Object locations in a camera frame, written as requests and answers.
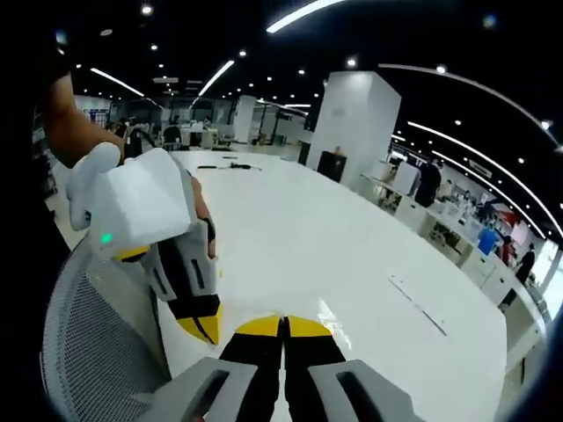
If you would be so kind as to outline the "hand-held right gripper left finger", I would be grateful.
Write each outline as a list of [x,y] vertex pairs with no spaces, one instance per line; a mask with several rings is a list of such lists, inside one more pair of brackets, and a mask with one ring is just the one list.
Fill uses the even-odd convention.
[[279,396],[281,319],[254,319],[238,327],[220,357],[211,360],[202,391],[186,421],[269,421]]

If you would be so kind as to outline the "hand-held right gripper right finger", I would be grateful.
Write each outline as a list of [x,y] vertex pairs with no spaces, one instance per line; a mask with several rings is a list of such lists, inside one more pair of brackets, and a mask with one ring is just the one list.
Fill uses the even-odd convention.
[[282,324],[285,398],[294,421],[419,421],[404,390],[362,360],[346,360],[321,323]]

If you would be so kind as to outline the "person's left hand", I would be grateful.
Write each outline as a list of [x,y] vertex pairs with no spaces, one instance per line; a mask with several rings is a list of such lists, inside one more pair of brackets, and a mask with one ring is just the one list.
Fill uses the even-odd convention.
[[208,206],[203,198],[201,183],[195,177],[191,177],[192,188],[194,191],[195,211],[200,220],[207,224],[208,257],[216,257],[216,228],[208,210]]

